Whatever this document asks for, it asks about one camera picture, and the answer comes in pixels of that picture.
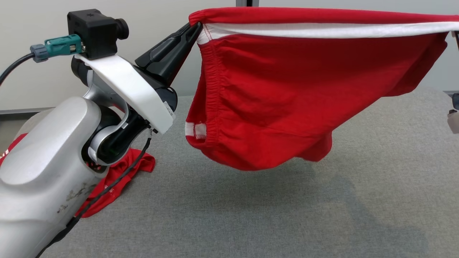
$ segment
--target gray table surface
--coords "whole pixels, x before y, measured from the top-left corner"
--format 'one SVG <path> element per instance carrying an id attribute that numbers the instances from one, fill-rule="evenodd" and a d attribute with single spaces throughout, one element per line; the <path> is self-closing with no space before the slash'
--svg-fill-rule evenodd
<path id="1" fill-rule="evenodd" d="M 153 138 L 153 173 L 139 172 L 43 258 L 459 257 L 459 136 L 446 94 L 383 98 L 334 132 L 321 162 L 259 172 L 188 145 L 191 100 L 181 97 L 174 126 Z"/>

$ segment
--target cable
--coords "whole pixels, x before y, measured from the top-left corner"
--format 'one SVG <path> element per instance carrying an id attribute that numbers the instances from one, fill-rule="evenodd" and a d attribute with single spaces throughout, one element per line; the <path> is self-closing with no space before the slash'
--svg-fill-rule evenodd
<path id="1" fill-rule="evenodd" d="M 84 207 L 84 209 L 78 213 L 78 216 L 76 217 L 73 217 L 68 223 L 67 223 L 67 226 L 65 227 L 65 229 L 63 229 L 61 232 L 59 232 L 54 238 L 53 240 L 45 247 L 43 248 L 40 253 L 35 257 L 35 258 L 39 258 L 43 252 L 48 248 L 50 247 L 52 244 L 56 243 L 56 242 L 59 242 L 60 240 L 62 240 L 69 232 L 70 230 L 72 230 L 72 228 L 77 224 L 77 222 L 81 219 L 81 217 L 83 216 L 83 214 L 85 212 L 87 212 L 89 210 L 89 208 L 91 207 L 91 205 L 93 205 L 96 201 L 98 201 L 104 194 L 108 193 L 110 191 L 111 188 L 113 188 L 117 183 L 119 183 L 119 181 L 121 181 L 121 179 L 123 179 L 127 174 L 129 174 L 129 172 L 131 172 L 131 170 L 137 165 L 137 163 L 139 163 L 139 161 L 141 160 L 141 158 L 143 157 L 143 155 L 145 154 L 146 150 L 148 149 L 148 147 L 150 146 L 150 141 L 151 141 L 151 131 L 150 131 L 150 136 L 148 137 L 148 139 L 146 140 L 146 143 L 145 143 L 145 146 L 143 147 L 142 151 L 140 152 L 140 154 L 138 155 L 138 157 L 134 160 L 134 162 L 123 172 L 122 175 L 120 175 L 120 177 L 118 177 L 115 182 L 113 182 L 111 185 L 109 185 L 107 188 L 105 188 L 100 194 L 98 194 L 92 201 L 90 201 L 88 203 L 88 205 L 86 205 Z"/>
<path id="2" fill-rule="evenodd" d="M 27 54 L 21 58 L 19 58 L 16 62 L 12 63 L 1 75 L 0 75 L 0 86 L 3 83 L 3 81 L 6 79 L 8 74 L 10 74 L 16 67 L 18 67 L 20 64 L 24 63 L 25 61 L 33 58 L 35 54 L 30 53 Z"/>
<path id="3" fill-rule="evenodd" d="M 102 195 L 108 193 L 111 188 L 113 188 L 117 183 L 119 183 L 119 181 L 121 181 L 121 179 L 123 179 L 123 177 L 125 177 L 127 174 L 129 174 L 129 172 L 131 172 L 131 170 L 137 165 L 137 163 L 139 163 L 140 159 L 143 157 L 143 155 L 145 154 L 146 150 L 150 146 L 150 141 L 151 141 L 151 138 L 149 137 L 146 140 L 145 146 L 143 147 L 143 149 L 140 152 L 139 156 L 135 159 L 134 163 L 132 163 L 126 169 L 126 171 L 124 171 L 124 173 L 120 177 L 118 177 L 118 179 L 115 180 L 115 182 L 113 182 L 111 185 L 109 185 L 107 188 L 105 188 L 100 194 L 98 194 L 96 197 L 94 197 L 94 199 L 92 199 L 92 201 L 90 201 L 88 203 L 88 205 L 86 205 L 84 207 L 84 209 L 78 214 L 78 216 L 75 217 L 76 220 L 80 220 L 81 216 L 83 216 L 83 214 L 89 210 L 91 205 L 93 205 L 96 201 L 98 201 L 102 197 Z"/>

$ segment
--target white stripe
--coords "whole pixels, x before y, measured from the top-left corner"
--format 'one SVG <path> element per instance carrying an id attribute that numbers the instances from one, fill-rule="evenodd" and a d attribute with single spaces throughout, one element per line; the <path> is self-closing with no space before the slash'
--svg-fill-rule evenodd
<path id="1" fill-rule="evenodd" d="M 459 31 L 459 22 L 423 22 L 407 24 L 347 24 L 347 23 L 278 23 L 232 24 L 208 23 L 204 25 L 198 44 L 229 35 L 248 34 L 258 36 L 358 39 L 390 38 Z"/>
<path id="2" fill-rule="evenodd" d="M 195 136 L 195 124 L 185 122 L 185 136 Z"/>

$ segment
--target connector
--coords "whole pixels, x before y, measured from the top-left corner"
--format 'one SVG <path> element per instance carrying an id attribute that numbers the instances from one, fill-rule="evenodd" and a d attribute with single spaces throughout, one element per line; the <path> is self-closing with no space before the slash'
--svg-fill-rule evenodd
<path id="1" fill-rule="evenodd" d="M 81 38 L 74 34 L 45 40 L 45 44 L 33 45 L 30 52 L 35 54 L 34 61 L 39 63 L 54 56 L 69 56 L 83 52 Z"/>

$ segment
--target label sticker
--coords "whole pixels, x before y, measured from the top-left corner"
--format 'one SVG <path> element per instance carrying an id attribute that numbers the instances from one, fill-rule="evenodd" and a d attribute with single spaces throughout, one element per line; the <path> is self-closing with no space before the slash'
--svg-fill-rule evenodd
<path id="1" fill-rule="evenodd" d="M 172 120 L 175 120 L 176 116 L 175 116 L 174 112 L 172 111 L 172 108 L 169 106 L 167 101 L 164 102 L 164 106 L 169 111 L 169 114 L 171 115 Z"/>

